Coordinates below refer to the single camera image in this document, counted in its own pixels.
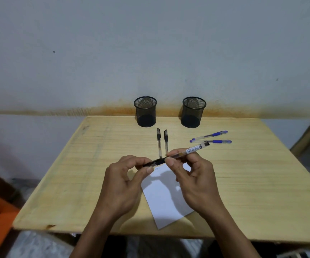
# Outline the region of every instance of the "blue pen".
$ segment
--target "blue pen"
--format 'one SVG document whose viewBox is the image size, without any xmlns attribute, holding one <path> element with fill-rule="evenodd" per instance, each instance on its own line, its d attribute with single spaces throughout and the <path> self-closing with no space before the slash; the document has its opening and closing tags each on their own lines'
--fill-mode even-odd
<svg viewBox="0 0 310 258">
<path fill-rule="evenodd" d="M 191 143 L 197 142 L 197 143 L 203 143 L 203 142 L 209 142 L 214 144 L 230 144 L 231 140 L 190 140 Z"/>
<path fill-rule="evenodd" d="M 210 134 L 210 135 L 193 138 L 192 140 L 200 140 L 200 139 L 204 139 L 204 138 L 215 137 L 215 136 L 219 136 L 219 135 L 226 134 L 226 133 L 228 133 L 228 131 L 223 130 L 223 131 L 216 132 L 216 133 L 213 133 L 213 134 Z"/>
</svg>

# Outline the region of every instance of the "pen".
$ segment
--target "pen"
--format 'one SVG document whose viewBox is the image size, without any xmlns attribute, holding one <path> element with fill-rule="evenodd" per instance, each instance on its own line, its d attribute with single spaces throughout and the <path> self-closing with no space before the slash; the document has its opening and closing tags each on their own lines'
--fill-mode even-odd
<svg viewBox="0 0 310 258">
<path fill-rule="evenodd" d="M 168 153 L 168 132 L 165 130 L 166 154 Z"/>
<path fill-rule="evenodd" d="M 219 135 L 226 134 L 226 133 L 228 133 L 228 131 L 223 130 L 223 131 L 216 132 L 216 133 L 213 133 L 213 134 L 210 134 L 210 135 L 193 138 L 192 140 L 200 140 L 200 139 L 204 139 L 204 138 L 215 137 L 215 136 L 219 136 Z"/>
<path fill-rule="evenodd" d="M 209 145 L 210 145 L 209 142 L 203 142 L 203 143 L 201 143 L 199 145 L 196 145 L 194 147 L 186 149 L 185 151 L 179 152 L 179 153 L 177 153 L 177 154 L 175 154 L 173 156 L 170 156 L 170 157 L 176 159 L 176 158 L 179 158 L 179 157 L 182 157 L 182 156 L 186 156 L 186 155 L 188 155 L 190 153 L 196 152 L 199 149 L 203 149 L 203 148 L 205 148 L 205 147 L 207 147 Z M 163 164 L 165 162 L 165 159 L 166 159 L 166 157 L 165 158 L 159 158 L 159 159 L 156 159 L 156 160 L 154 160 L 152 162 L 149 162 L 148 164 L 145 164 L 143 166 L 158 166 L 158 165 Z"/>
<path fill-rule="evenodd" d="M 162 150 L 161 150 L 161 131 L 157 129 L 157 144 L 158 144 L 158 156 L 162 158 Z"/>
<path fill-rule="evenodd" d="M 191 143 L 197 142 L 197 143 L 202 143 L 202 142 L 209 142 L 209 143 L 214 143 L 214 144 L 230 144 L 231 140 L 190 140 Z"/>
</svg>

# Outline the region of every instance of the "person's right hand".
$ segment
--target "person's right hand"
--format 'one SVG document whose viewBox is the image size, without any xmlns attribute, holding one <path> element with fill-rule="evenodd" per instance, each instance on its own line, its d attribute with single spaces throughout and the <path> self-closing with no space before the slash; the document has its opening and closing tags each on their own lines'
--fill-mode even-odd
<svg viewBox="0 0 310 258">
<path fill-rule="evenodd" d="M 185 150 L 174 149 L 168 152 L 167 156 Z M 176 175 L 183 198 L 193 210 L 204 217 L 224 208 L 210 161 L 202 158 L 197 152 L 193 152 L 178 159 L 167 157 L 165 162 Z M 183 168 L 183 163 L 187 163 L 191 167 L 191 172 Z"/>
</svg>

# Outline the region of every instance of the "white paper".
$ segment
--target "white paper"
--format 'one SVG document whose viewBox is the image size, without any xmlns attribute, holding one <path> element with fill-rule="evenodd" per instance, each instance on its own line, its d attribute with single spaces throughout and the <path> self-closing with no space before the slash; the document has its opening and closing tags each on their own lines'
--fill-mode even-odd
<svg viewBox="0 0 310 258">
<path fill-rule="evenodd" d="M 191 171 L 186 163 L 183 168 Z M 166 164 L 156 166 L 142 182 L 142 189 L 158 229 L 193 212 L 183 199 L 175 174 Z"/>
</svg>

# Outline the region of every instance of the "forearm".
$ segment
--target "forearm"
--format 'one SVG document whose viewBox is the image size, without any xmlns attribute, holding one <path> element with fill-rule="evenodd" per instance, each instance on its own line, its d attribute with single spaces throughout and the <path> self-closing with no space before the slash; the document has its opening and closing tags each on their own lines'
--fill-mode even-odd
<svg viewBox="0 0 310 258">
<path fill-rule="evenodd" d="M 100 257 L 114 222 L 108 213 L 96 208 L 70 258 Z"/>
<path fill-rule="evenodd" d="M 213 231 L 225 258 L 260 258 L 224 206 L 203 217 Z"/>
</svg>

